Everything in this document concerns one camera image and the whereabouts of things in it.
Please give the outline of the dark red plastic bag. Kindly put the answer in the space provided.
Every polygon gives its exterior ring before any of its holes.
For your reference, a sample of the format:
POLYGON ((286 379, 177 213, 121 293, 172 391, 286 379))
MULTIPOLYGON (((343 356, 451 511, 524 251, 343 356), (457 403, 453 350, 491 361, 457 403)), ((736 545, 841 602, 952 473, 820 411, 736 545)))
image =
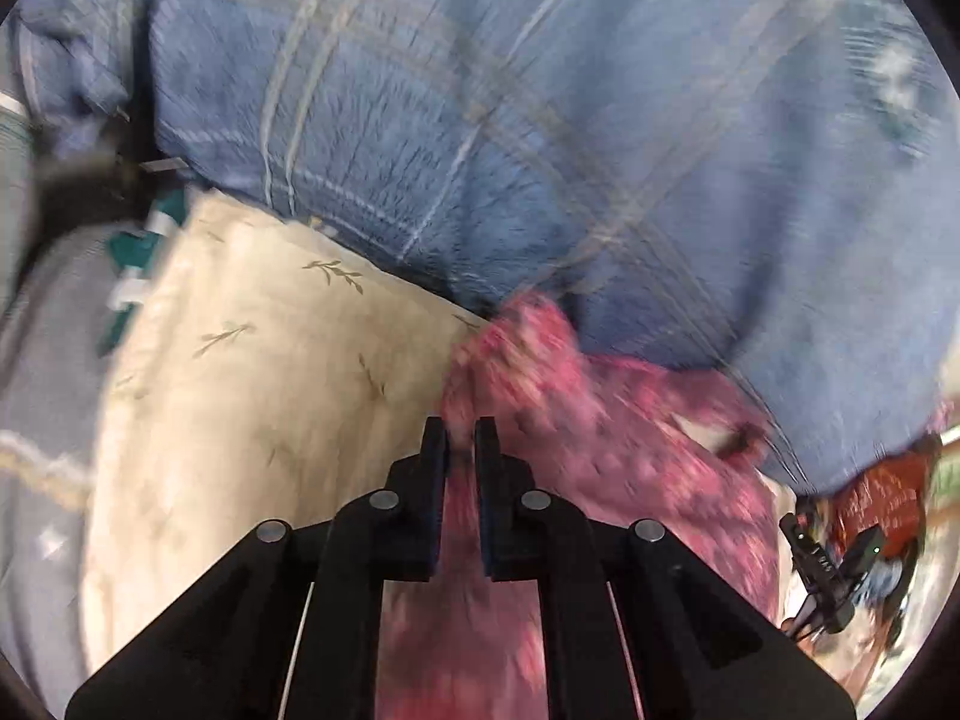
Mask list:
POLYGON ((880 555, 900 557, 923 528, 931 465, 927 455, 905 452, 861 473, 833 496, 830 541, 844 553, 857 535, 878 525, 885 536, 880 555))

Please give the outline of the blue plaid quilt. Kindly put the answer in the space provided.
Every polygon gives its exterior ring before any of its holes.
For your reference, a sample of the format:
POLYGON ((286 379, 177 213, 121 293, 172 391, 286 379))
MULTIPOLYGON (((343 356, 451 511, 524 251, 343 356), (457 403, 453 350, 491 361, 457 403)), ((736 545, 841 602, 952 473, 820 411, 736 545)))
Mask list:
POLYGON ((903 0, 18 0, 57 154, 139 124, 470 310, 719 367, 771 475, 924 433, 958 316, 958 99, 903 0))

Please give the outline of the cream leaf-print bed sheet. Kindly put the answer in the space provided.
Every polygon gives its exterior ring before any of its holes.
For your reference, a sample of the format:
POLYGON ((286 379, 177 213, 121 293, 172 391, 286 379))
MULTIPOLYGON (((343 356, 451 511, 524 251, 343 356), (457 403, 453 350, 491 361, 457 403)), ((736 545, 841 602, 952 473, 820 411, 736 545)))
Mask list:
POLYGON ((302 527, 420 445, 480 319, 331 236, 205 193, 110 363, 82 631, 106 663, 257 523, 302 527))

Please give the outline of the grey blue patterned bedding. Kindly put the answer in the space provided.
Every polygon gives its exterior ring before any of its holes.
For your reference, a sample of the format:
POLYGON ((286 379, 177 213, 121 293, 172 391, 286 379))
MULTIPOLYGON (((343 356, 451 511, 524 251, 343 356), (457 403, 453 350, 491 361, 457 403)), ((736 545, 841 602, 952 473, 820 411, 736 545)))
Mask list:
POLYGON ((117 281, 107 241, 127 229, 60 238, 2 320, 2 653, 55 717, 88 676, 80 582, 117 281))

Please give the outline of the purple floral cloth garment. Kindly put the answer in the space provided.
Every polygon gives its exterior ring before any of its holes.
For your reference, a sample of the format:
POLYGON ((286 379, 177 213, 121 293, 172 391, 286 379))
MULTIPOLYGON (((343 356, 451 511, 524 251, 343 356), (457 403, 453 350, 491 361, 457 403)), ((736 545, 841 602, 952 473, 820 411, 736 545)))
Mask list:
POLYGON ((455 350, 441 416, 452 468, 438 569, 387 592, 377 717, 547 713, 537 590, 483 574, 472 468, 482 416, 539 488, 619 527, 657 518, 778 616, 773 495, 758 471, 768 422, 719 372, 590 355, 555 302, 527 293, 455 350))

